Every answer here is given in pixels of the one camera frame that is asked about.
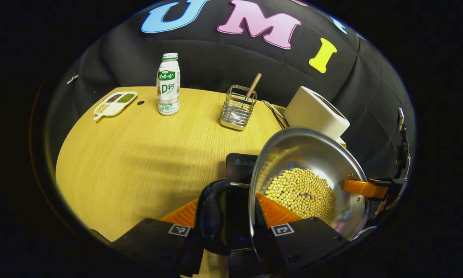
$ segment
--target black fabric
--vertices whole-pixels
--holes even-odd
[[[415,152],[414,112],[401,79],[372,44],[345,24],[348,34],[312,7],[284,0],[254,0],[265,17],[284,12],[302,22],[290,39],[292,48],[286,50],[263,40],[269,30],[251,37],[244,22],[243,34],[217,31],[226,23],[233,4],[212,0],[184,27],[155,34],[141,32],[148,11],[169,2],[148,7],[115,27],[67,71],[53,92],[55,100],[46,126],[46,148],[54,165],[66,135],[83,113],[117,86],[155,86],[161,57],[169,52],[178,53],[184,88],[224,93],[232,84],[247,86],[261,72],[256,87],[260,100],[287,106],[299,86],[323,95],[350,121],[342,138],[367,176],[394,174],[400,141],[395,130],[398,107],[405,112],[410,152]],[[163,20],[179,18],[187,6],[181,0]],[[320,49],[321,37],[337,48],[325,73],[309,65]],[[67,85],[76,74],[78,78]]]

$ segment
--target yellow table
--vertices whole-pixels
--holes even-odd
[[[138,96],[117,116],[93,120],[102,100],[124,91]],[[180,111],[172,116],[159,114],[155,87],[116,88],[108,95],[68,134],[56,181],[77,217],[110,241],[144,218],[160,219],[198,198],[208,183],[225,177],[228,153],[258,155],[281,129],[260,101],[245,130],[223,127],[224,93],[182,88]],[[226,258],[205,251],[197,277],[226,277]]]

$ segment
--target pink letter m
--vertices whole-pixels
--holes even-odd
[[[302,24],[298,19],[288,14],[275,14],[265,18],[264,13],[256,3],[242,0],[232,0],[231,3],[235,7],[228,21],[224,25],[217,27],[219,32],[235,35],[241,34],[244,30],[240,25],[245,20],[252,37],[257,37],[272,27],[271,32],[264,35],[263,39],[277,47],[291,49],[290,38],[293,30],[297,25]]]

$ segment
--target stainless steel bowl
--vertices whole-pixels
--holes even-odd
[[[336,217],[332,228],[349,241],[367,220],[368,205],[364,196],[343,191],[345,178],[367,181],[362,168],[338,142],[322,132],[291,127],[274,134],[264,145],[252,173],[249,192],[249,225],[254,239],[255,193],[263,193],[283,170],[310,169],[325,178],[336,197]]]

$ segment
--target metal utensil holder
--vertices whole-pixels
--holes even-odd
[[[248,92],[249,88],[231,85],[226,93],[223,110],[221,111],[221,125],[235,130],[244,130],[257,101],[257,93],[253,91],[249,98],[237,93],[242,90]]]

